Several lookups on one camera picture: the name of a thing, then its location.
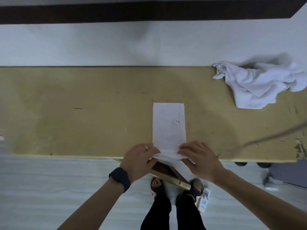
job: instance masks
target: hand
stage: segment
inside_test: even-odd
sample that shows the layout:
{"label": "hand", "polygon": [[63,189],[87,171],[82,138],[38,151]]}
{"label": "hand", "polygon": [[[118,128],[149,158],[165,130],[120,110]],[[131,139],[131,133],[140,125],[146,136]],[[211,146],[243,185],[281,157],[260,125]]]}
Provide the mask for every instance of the hand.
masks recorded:
{"label": "hand", "polygon": [[152,156],[157,153],[160,153],[160,151],[152,143],[137,144],[126,152],[119,166],[128,173],[131,184],[149,173],[157,162],[157,159],[152,158]]}
{"label": "hand", "polygon": [[194,141],[180,145],[179,154],[189,159],[182,159],[191,172],[209,182],[216,183],[226,171],[215,153],[204,142]]}

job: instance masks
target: black wristwatch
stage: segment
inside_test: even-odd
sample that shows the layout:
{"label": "black wristwatch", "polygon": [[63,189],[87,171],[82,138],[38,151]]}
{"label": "black wristwatch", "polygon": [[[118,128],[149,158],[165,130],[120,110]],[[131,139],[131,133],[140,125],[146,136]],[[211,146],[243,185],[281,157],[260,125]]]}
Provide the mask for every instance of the black wristwatch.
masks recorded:
{"label": "black wristwatch", "polygon": [[112,177],[114,181],[121,183],[124,186],[124,193],[129,189],[131,182],[128,177],[128,173],[123,168],[116,168],[109,174],[109,178]]}

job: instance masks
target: table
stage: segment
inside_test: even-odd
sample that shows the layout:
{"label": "table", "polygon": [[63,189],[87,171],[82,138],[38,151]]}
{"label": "table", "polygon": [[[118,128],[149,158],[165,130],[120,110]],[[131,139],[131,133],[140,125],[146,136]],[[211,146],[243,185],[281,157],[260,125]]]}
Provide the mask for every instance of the table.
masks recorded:
{"label": "table", "polygon": [[200,140],[225,161],[295,162],[295,138],[243,143],[305,120],[307,90],[284,91],[260,110],[236,108],[212,67],[3,67],[0,126],[8,151],[34,156],[122,158],[152,141],[154,102],[185,105],[187,141]]}

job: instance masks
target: crumpled white cloth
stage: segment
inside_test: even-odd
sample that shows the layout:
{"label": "crumpled white cloth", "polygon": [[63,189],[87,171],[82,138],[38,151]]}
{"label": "crumpled white cloth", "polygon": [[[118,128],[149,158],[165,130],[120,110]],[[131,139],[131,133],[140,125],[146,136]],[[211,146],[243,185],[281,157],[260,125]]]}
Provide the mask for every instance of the crumpled white cloth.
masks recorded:
{"label": "crumpled white cloth", "polygon": [[179,161],[186,158],[177,154],[179,146],[186,141],[184,104],[154,103],[153,145],[161,153],[153,157],[163,161]]}
{"label": "crumpled white cloth", "polygon": [[216,67],[213,78],[225,77],[238,108],[261,109],[276,103],[279,92],[288,88],[292,92],[301,91],[307,86],[307,74],[289,60],[280,65],[255,63],[254,69],[244,69],[227,61],[214,63],[213,67]]}

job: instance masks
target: sandal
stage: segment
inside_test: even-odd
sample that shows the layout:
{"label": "sandal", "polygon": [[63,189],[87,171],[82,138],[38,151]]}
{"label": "sandal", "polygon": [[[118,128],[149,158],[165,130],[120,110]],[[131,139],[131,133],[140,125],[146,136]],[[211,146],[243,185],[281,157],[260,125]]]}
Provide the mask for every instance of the sandal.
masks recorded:
{"label": "sandal", "polygon": [[[152,183],[153,181],[156,180],[157,186],[153,187]],[[151,183],[150,183],[150,188],[151,190],[156,194],[156,196],[154,197],[154,199],[156,199],[156,197],[159,196],[166,196],[166,191],[165,191],[165,186],[164,183],[161,179],[159,178],[152,178]]]}
{"label": "sandal", "polygon": [[[201,191],[199,191],[198,189],[195,188],[194,186],[194,181],[198,180],[201,184]],[[182,194],[179,194],[176,198],[176,202],[177,200],[182,196],[182,195],[190,195],[191,197],[193,197],[194,199],[194,203],[196,202],[196,197],[197,196],[201,196],[204,192],[204,186],[202,185],[201,181],[198,178],[194,178],[192,179],[189,184],[191,185],[191,189],[190,190],[185,190]]]}

